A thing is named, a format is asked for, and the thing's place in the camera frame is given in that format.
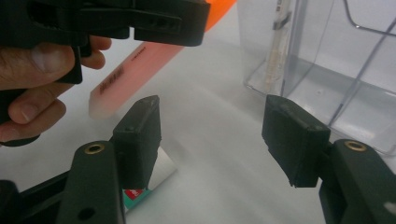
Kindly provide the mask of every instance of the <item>clear acrylic box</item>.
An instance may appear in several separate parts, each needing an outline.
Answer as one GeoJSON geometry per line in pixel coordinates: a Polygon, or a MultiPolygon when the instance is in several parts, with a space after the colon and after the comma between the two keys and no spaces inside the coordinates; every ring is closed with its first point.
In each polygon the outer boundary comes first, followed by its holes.
{"type": "Polygon", "coordinates": [[[247,88],[396,154],[396,1],[240,0],[238,13],[247,88]]]}

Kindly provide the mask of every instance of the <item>black clamp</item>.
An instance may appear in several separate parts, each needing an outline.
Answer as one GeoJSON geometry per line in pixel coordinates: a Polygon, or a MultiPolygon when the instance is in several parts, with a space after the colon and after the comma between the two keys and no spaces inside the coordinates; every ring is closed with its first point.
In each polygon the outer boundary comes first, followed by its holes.
{"type": "Polygon", "coordinates": [[[295,188],[314,188],[325,220],[396,223],[396,176],[375,150],[350,139],[329,143],[331,130],[293,101],[266,98],[262,137],[295,188]]]}
{"type": "Polygon", "coordinates": [[[70,171],[19,193],[0,180],[0,223],[125,223],[123,189],[145,189],[161,141],[158,96],[136,102],[109,141],[80,147],[70,171]]]}
{"type": "Polygon", "coordinates": [[[88,35],[128,38],[130,27],[137,40],[197,46],[208,11],[203,0],[3,0],[0,46],[82,47],[88,35]]]}

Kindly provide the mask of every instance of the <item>pink stick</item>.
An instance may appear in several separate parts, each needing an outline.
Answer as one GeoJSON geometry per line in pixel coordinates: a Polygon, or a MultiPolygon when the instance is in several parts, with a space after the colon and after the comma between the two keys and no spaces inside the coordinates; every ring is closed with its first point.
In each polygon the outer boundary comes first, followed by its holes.
{"type": "Polygon", "coordinates": [[[143,42],[91,91],[90,116],[111,116],[184,47],[143,42]]]}

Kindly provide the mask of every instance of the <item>human hand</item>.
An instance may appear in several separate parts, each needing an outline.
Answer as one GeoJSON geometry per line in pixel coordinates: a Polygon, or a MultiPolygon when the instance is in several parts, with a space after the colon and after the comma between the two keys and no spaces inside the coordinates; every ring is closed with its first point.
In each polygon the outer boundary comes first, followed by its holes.
{"type": "MultiPolygon", "coordinates": [[[[91,36],[92,55],[81,64],[93,69],[105,65],[101,50],[109,49],[111,40],[91,36]]],[[[56,83],[74,66],[73,50],[50,43],[33,49],[0,47],[0,90],[27,89],[8,108],[11,117],[0,125],[0,142],[30,138],[52,127],[65,113],[58,97],[73,85],[56,83]]]]}

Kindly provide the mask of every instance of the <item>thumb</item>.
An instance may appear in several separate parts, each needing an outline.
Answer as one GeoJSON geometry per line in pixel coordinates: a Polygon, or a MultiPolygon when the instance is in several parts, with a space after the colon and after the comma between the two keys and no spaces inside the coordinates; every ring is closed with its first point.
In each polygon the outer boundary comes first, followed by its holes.
{"type": "Polygon", "coordinates": [[[28,89],[51,83],[74,66],[70,47],[42,43],[33,49],[0,48],[0,90],[28,89]]]}

